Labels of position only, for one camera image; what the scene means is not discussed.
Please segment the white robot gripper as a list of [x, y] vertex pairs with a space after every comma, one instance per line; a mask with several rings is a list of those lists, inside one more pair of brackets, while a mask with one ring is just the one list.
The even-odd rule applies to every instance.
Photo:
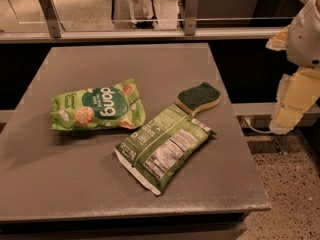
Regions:
[[279, 82], [269, 124], [273, 134], [285, 135], [293, 130], [320, 98], [319, 5], [320, 0], [308, 0], [290, 26], [284, 27], [266, 43], [267, 49], [286, 50], [290, 62], [304, 66], [293, 75], [284, 74]]

